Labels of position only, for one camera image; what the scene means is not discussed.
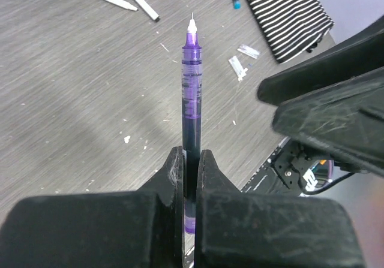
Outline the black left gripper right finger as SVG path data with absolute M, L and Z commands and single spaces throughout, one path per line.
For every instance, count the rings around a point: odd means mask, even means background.
M 195 267 L 365 267 L 352 221 L 327 198 L 243 194 L 200 156 Z

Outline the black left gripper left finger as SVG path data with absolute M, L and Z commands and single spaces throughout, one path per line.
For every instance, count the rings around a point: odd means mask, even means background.
M 1 227 L 2 267 L 182 267 L 183 153 L 136 191 L 20 200 Z

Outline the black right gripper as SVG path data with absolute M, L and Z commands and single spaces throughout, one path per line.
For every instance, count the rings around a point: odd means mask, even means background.
M 383 175 L 383 20 L 264 79 L 272 127 L 336 159 Z

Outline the purple pen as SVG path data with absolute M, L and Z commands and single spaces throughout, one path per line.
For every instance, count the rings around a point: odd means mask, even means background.
M 202 116 L 202 48 L 197 25 L 190 19 L 182 47 L 182 149 L 184 154 L 184 228 L 196 230 L 196 186 L 200 161 Z

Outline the white pen with black end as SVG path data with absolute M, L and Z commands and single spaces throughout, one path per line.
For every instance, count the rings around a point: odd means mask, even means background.
M 145 13 L 155 22 L 160 21 L 160 16 L 145 0 L 135 0 L 135 2 L 145 11 Z

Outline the black white striped cloth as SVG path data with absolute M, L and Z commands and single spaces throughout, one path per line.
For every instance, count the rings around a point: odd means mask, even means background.
M 279 63 L 315 49 L 334 21 L 319 0 L 247 0 Z

